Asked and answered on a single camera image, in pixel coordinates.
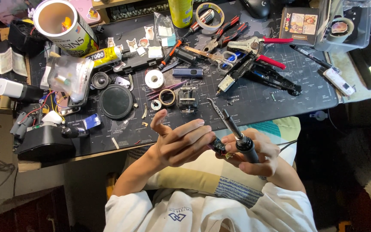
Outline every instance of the pen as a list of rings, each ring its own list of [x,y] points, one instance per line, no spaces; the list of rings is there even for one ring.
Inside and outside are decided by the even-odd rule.
[[[297,47],[296,45],[290,45],[291,48],[293,48],[294,50],[298,51],[299,53],[309,57],[310,59],[312,59],[313,61],[315,61],[316,63],[320,64],[321,66],[323,67],[326,67],[326,68],[332,68],[334,71],[336,71],[338,74],[341,74],[341,70],[336,68],[335,66],[327,63],[326,61],[324,60],[320,60],[316,57],[314,57],[313,55],[311,55],[310,53],[306,52],[305,50]]]

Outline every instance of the red wire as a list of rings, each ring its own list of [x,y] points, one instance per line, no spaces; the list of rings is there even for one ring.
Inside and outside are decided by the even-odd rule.
[[[23,118],[19,123],[22,123],[22,121],[24,121],[24,120],[28,117],[28,115],[30,115],[32,112],[37,111],[37,110],[43,108],[44,105],[45,105],[45,103],[46,103],[46,101],[47,101],[47,99],[48,99],[48,97],[49,97],[49,95],[51,95],[51,93],[53,93],[53,92],[54,92],[54,91],[50,92],[50,93],[47,95],[47,97],[45,98],[44,104],[43,104],[40,108],[38,108],[38,109],[34,109],[33,111],[29,112],[27,115],[25,115],[25,117],[24,117],[24,118]]]

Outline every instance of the pliers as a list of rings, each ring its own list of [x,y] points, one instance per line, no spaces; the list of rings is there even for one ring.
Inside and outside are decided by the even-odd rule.
[[[244,41],[230,41],[227,45],[227,48],[234,48],[234,49],[240,49],[243,50],[246,53],[250,53],[253,51],[255,56],[257,57],[257,61],[264,61],[268,64],[274,65],[276,67],[279,67],[281,69],[285,69],[286,66],[280,62],[277,62],[271,58],[268,58],[267,56],[261,55],[261,53],[264,50],[264,44],[265,43],[289,43],[292,42],[294,39],[279,39],[279,38],[266,38],[265,36],[263,38],[258,38],[256,36],[252,37],[251,39],[244,40]]]
[[[243,23],[234,32],[234,34],[232,34],[230,36],[227,36],[224,39],[222,39],[222,40],[219,41],[219,39],[220,39],[221,35],[224,33],[224,31],[226,31],[230,27],[234,26],[239,20],[240,20],[240,16],[234,16],[234,18],[231,19],[231,21],[228,21],[225,24],[223,24],[220,27],[220,29],[217,31],[217,33],[211,37],[212,40],[210,40],[210,42],[203,48],[203,51],[204,52],[211,53],[211,52],[213,52],[213,50],[216,47],[223,48],[230,40],[236,38],[241,32],[243,32],[247,28],[247,25],[248,25],[247,22]]]

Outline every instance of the glue tube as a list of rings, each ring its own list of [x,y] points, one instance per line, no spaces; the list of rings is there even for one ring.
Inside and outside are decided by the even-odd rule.
[[[94,61],[94,68],[113,63],[121,60],[122,54],[129,52],[129,50],[120,50],[117,47],[108,47],[96,52],[90,53],[84,58],[88,58]]]

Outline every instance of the scissors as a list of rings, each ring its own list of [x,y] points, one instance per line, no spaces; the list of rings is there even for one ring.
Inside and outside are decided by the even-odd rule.
[[[219,64],[219,67],[218,67],[219,71],[222,71],[222,72],[225,72],[225,73],[228,71],[227,66],[229,66],[231,68],[237,62],[237,59],[229,60],[230,56],[237,57],[237,55],[235,55],[235,53],[232,53],[232,52],[229,52],[229,51],[224,51],[223,54],[221,54],[221,55],[213,55],[213,54],[210,54],[208,52],[203,52],[203,51],[197,50],[197,49],[192,48],[192,47],[184,47],[184,48],[186,50],[195,52],[199,55],[208,57],[209,59],[217,62]]]

